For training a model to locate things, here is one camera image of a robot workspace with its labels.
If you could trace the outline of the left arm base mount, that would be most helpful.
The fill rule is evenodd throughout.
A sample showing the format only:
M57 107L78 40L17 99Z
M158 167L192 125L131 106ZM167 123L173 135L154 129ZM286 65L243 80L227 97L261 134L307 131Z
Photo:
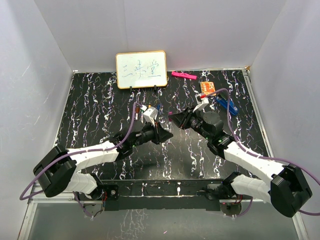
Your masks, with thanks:
M117 201L119 199L119 186L116 184L103 183L90 194L77 193L80 201L99 201L104 206L107 201Z

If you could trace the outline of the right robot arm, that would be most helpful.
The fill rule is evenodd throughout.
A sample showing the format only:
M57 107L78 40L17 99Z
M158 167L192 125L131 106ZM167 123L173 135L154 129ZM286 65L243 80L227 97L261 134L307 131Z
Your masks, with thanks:
M248 148L240 147L235 138L224 131L218 113L188 107L168 118L180 129L193 129L207 139L207 147L214 155L254 174L254 178L239 172L229 175L220 185L226 197L233 199L237 195L247 195L263 200L288 218L312 197L311 188L298 166L264 159Z

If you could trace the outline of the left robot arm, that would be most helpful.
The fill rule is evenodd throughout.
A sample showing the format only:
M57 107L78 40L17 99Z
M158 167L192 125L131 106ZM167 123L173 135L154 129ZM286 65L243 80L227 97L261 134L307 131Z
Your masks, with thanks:
M124 128L101 144L69 149L58 144L34 167L33 174L48 198L73 191L97 200L103 195L102 182L94 174L81 170L123 160L133 153L134 147L148 142L159 145L172 137L159 122L135 121L131 129Z

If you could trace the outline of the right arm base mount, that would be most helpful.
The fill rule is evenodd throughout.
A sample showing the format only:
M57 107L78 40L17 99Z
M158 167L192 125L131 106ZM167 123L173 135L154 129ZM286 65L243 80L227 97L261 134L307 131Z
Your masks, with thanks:
M244 196L235 193L230 185L209 183L196 193L197 196L204 196L207 200L231 200L231 204L240 204Z

